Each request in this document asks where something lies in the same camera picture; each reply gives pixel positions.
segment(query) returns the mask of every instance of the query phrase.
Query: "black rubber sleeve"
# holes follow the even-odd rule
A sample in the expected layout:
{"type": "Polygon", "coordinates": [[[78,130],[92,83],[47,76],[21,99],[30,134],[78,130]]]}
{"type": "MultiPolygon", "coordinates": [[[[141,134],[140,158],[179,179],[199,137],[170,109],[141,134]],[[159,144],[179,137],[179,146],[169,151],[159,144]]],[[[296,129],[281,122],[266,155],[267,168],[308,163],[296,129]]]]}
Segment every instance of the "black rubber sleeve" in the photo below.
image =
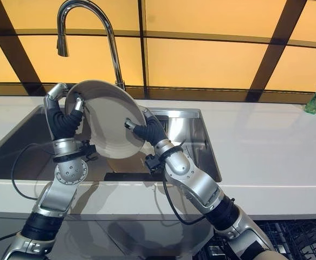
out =
{"type": "Polygon", "coordinates": [[[152,146],[155,146],[161,140],[167,139],[162,124],[155,116],[147,118],[146,122],[147,126],[135,126],[134,134],[150,142],[152,146]]]}
{"type": "Polygon", "coordinates": [[[73,109],[69,115],[64,115],[59,106],[49,109],[47,114],[54,140],[74,137],[83,116],[83,113],[76,109],[73,109]]]}
{"type": "Polygon", "coordinates": [[[225,230],[231,227],[237,220],[240,210],[226,195],[218,206],[209,213],[206,213],[206,219],[216,228],[216,230],[225,230]]]}
{"type": "Polygon", "coordinates": [[[34,240],[53,240],[59,231],[64,218],[46,217],[38,213],[31,213],[27,219],[22,236],[34,240]]]}

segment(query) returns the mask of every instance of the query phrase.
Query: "stainless steel sink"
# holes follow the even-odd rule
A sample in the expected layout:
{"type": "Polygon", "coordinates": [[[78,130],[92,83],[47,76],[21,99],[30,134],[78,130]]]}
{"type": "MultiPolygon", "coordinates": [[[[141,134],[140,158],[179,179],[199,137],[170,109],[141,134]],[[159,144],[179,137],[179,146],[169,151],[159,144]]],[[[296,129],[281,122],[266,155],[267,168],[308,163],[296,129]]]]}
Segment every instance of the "stainless steel sink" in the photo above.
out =
{"type": "MultiPolygon", "coordinates": [[[[199,109],[150,108],[163,124],[169,139],[175,144],[184,141],[182,147],[190,154],[195,164],[215,181],[221,176],[210,145],[199,109]]],[[[11,167],[18,153],[28,144],[42,144],[45,150],[53,151],[43,106],[36,107],[8,135],[0,141],[0,179],[10,179],[11,167]]],[[[159,181],[142,167],[143,156],[121,160],[107,160],[97,154],[97,159],[88,162],[89,174],[86,181],[159,181]],[[121,165],[120,171],[113,164],[121,165]]],[[[31,147],[19,160],[15,178],[20,180],[53,180],[55,164],[51,155],[39,148],[31,147]]]]}

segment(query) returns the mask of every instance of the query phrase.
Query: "white countertop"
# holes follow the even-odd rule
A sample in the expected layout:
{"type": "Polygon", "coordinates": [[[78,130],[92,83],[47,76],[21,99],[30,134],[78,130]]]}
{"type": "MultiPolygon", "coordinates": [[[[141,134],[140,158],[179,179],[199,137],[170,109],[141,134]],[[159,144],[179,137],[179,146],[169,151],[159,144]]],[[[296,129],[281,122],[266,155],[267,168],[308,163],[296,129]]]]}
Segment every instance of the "white countertop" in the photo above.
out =
{"type": "MultiPolygon", "coordinates": [[[[256,219],[316,217],[316,115],[305,113],[301,105],[158,100],[137,103],[200,109],[223,178],[220,186],[249,215],[256,219]]],[[[42,97],[0,97],[0,140],[40,104],[42,97]]],[[[26,192],[35,193],[45,184],[18,183],[26,192]]],[[[90,185],[80,186],[78,196],[90,185]]],[[[96,185],[87,205],[74,213],[172,214],[158,184],[96,185]],[[145,199],[137,203],[136,198],[145,199]]],[[[0,187],[0,211],[31,211],[33,201],[15,194],[10,181],[0,180],[0,187]]],[[[180,211],[196,213],[190,205],[180,211]]]]}

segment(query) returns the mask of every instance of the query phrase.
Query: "silver metal joint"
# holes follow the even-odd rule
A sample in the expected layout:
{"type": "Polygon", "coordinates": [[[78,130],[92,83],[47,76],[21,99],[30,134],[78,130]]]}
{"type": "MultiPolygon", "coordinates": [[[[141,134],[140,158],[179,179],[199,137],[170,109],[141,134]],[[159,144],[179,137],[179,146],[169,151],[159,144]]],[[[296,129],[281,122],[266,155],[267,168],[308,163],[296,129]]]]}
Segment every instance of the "silver metal joint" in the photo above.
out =
{"type": "Polygon", "coordinates": [[[150,118],[154,114],[146,107],[138,106],[146,118],[150,118]]]}
{"type": "Polygon", "coordinates": [[[64,138],[53,141],[56,157],[79,151],[78,143],[74,138],[64,138]]]}
{"type": "Polygon", "coordinates": [[[51,100],[59,100],[63,96],[66,96],[67,92],[67,85],[65,83],[58,83],[47,93],[47,97],[51,100]]]}
{"type": "Polygon", "coordinates": [[[133,122],[130,120],[130,118],[127,118],[127,119],[125,120],[124,126],[125,126],[127,129],[131,130],[131,132],[133,132],[133,131],[134,131],[134,128],[135,128],[135,126],[136,126],[136,124],[133,123],[133,122]]]}
{"type": "Polygon", "coordinates": [[[163,153],[165,153],[167,150],[173,147],[174,145],[171,143],[169,139],[164,139],[155,145],[154,151],[156,155],[160,157],[163,153]]]}
{"type": "Polygon", "coordinates": [[[54,245],[55,240],[49,241],[41,241],[41,240],[33,240],[21,235],[18,232],[15,236],[15,239],[8,247],[7,251],[3,256],[3,260],[7,260],[10,258],[10,255],[14,252],[24,252],[32,255],[46,255],[48,254],[54,245]]]}
{"type": "Polygon", "coordinates": [[[83,181],[88,174],[88,165],[80,158],[60,162],[55,167],[55,177],[65,185],[75,185],[83,181]]]}
{"type": "Polygon", "coordinates": [[[76,99],[76,105],[75,105],[75,110],[78,110],[80,112],[83,112],[84,110],[84,99],[77,97],[76,99]]]}

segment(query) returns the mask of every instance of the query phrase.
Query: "faucet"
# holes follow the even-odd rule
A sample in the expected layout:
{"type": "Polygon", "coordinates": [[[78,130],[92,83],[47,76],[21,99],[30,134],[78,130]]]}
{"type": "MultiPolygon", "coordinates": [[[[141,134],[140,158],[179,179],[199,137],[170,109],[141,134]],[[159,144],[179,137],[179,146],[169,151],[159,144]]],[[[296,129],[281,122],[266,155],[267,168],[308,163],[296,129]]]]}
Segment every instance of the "faucet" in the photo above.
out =
{"type": "Polygon", "coordinates": [[[56,48],[58,49],[58,54],[63,57],[68,57],[68,50],[67,50],[67,42],[66,42],[66,30],[65,30],[65,20],[66,16],[72,8],[75,7],[84,7],[93,13],[102,21],[106,32],[107,38],[109,43],[109,49],[111,50],[111,57],[115,72],[115,84],[120,87],[121,89],[125,90],[124,81],[121,77],[119,59],[118,59],[118,52],[117,46],[115,45],[115,38],[113,28],[109,19],[105,15],[105,13],[93,2],[89,0],[67,0],[65,1],[59,8],[58,16],[57,16],[57,27],[58,27],[58,40],[56,48]]]}

